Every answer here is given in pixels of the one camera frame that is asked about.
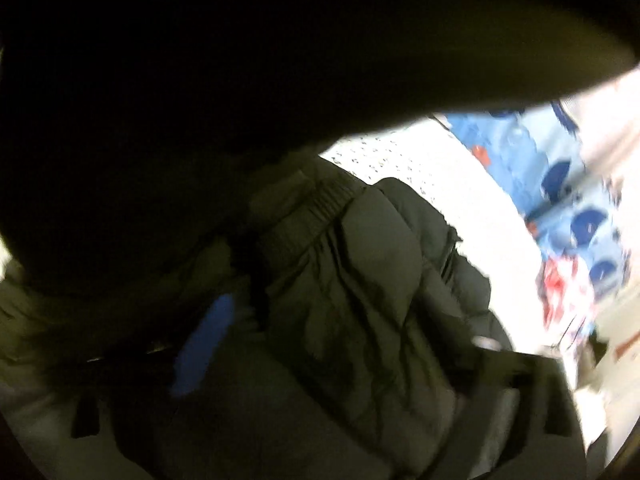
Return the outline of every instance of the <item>black puffer jacket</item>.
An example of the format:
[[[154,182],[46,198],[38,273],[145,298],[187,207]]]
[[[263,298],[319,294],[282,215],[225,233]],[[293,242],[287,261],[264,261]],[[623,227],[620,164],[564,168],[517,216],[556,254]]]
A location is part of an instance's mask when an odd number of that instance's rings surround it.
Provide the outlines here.
[[[455,230],[402,182],[367,186],[317,158],[255,197],[243,232],[264,294],[235,291],[236,322],[196,392],[112,393],[125,455],[169,479],[421,474],[462,398],[420,310],[454,337],[488,311]]]

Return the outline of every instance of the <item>dark fabric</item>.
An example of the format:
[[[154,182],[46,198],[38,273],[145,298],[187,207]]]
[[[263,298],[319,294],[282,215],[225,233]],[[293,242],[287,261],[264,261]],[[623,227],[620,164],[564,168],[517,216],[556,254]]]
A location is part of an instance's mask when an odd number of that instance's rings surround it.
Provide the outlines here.
[[[594,329],[589,336],[589,343],[593,348],[593,356],[595,358],[595,363],[598,364],[602,361],[602,358],[607,353],[607,349],[609,349],[609,341],[608,340],[600,340],[598,338],[598,329]]]
[[[604,431],[587,450],[587,480],[596,480],[607,465],[609,432]]]
[[[100,433],[100,412],[97,399],[91,392],[86,392],[78,400],[76,416],[71,427],[72,438],[95,436]]]
[[[171,480],[418,476],[462,400],[442,362],[466,358],[466,311],[482,310],[453,288],[488,283],[457,257],[442,215],[398,181],[366,186],[318,159],[274,186],[246,222],[268,277],[265,328],[237,304],[184,398],[112,391],[118,444]],[[294,199],[274,205],[274,189]]]
[[[3,478],[12,480],[45,480],[33,465],[0,414],[0,468]]]
[[[469,478],[476,478],[491,471],[500,460],[520,403],[520,393],[515,388],[505,389],[496,403],[494,416],[487,429],[478,461]]]
[[[495,339],[500,343],[503,351],[513,350],[509,335],[491,310],[471,316],[467,319],[467,322],[474,335]]]
[[[464,256],[455,253],[451,283],[453,294],[467,316],[484,314],[491,300],[491,284]]]

